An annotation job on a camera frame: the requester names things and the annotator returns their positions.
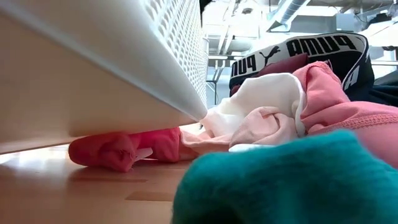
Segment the teal fabric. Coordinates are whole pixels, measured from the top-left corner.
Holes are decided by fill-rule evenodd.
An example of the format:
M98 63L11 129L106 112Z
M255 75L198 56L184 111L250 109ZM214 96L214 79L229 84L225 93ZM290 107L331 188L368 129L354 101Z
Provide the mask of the teal fabric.
M213 153L187 170L174 224L398 223L398 173L353 133Z

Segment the light pink fabric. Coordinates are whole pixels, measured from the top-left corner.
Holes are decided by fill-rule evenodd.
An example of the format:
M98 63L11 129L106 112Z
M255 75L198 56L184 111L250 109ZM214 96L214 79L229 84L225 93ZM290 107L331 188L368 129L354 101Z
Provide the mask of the light pink fabric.
M300 118L308 134L352 129L375 156L398 168L398 108L350 102L340 80L323 62L311 63L294 75L307 94Z
M297 138L295 121L271 106L250 112L231 134L215 136L210 130L199 135L182 131L182 143L199 154L228 151L235 144L278 145Z
M295 120L297 135L302 137L305 128L300 115L304 104L305 92L297 77L291 73L268 74L248 78L235 95L222 99L219 105L209 109L200 122L214 136L224 136L233 134L256 108L272 106Z

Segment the ductwork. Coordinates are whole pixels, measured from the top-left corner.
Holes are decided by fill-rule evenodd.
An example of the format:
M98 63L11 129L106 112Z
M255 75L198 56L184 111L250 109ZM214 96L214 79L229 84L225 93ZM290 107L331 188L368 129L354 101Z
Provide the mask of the ductwork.
M234 11L238 8L240 3L241 3L241 0L232 0L229 7L227 8L226 13L224 14L224 17L227 17L227 18L232 17L234 14ZM233 33L232 32L228 33L228 31L229 31L229 24L226 23L224 25L224 30L221 33L220 42L218 43L217 54L226 54L228 51L229 45L231 44L232 37L233 37ZM229 36L227 38L227 42L225 43L224 50L221 51L221 49L223 48L223 45L224 45L225 37L228 34L229 34Z
M267 16L267 31L284 26L284 31L289 31L290 24L297 16L299 9L306 6L310 0L281 0L278 9Z

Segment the maroon fabric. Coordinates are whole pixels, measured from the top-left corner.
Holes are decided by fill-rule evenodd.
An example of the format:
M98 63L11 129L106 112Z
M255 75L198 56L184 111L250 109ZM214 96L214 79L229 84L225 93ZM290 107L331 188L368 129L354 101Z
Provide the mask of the maroon fabric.
M297 69L302 68L308 64L308 55L306 53L295 55L293 57L287 58L285 60L281 60L280 62L272 63L265 66L259 73L251 76L250 78L257 78L263 75L272 74L272 73L284 73L289 72L293 73ZM236 85L231 89L231 96L234 95L241 85Z

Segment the white perforated panel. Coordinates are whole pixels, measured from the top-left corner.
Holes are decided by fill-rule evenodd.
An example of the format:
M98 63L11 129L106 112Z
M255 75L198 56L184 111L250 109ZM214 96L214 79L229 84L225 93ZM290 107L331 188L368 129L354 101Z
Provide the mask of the white perforated panel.
M199 1L142 0L159 36L206 105L208 52L203 51Z

